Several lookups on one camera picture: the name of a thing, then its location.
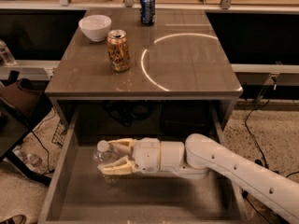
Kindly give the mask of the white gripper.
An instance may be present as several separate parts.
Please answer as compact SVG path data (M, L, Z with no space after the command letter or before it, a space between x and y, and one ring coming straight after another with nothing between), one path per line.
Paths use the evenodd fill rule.
M132 138L110 140L109 143L119 153L132 155L131 161L124 156L108 164L99 164L97 169L103 175L129 175L135 171L143 174L157 173L160 170L161 142L156 138L143 138L136 142Z

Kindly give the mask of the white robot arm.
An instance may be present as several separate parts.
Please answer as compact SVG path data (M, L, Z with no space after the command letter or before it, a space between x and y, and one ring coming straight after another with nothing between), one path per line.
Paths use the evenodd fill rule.
M201 179L213 170L291 224L299 224L299 184L194 133L185 142L124 138L100 141L95 151L103 175L166 174Z

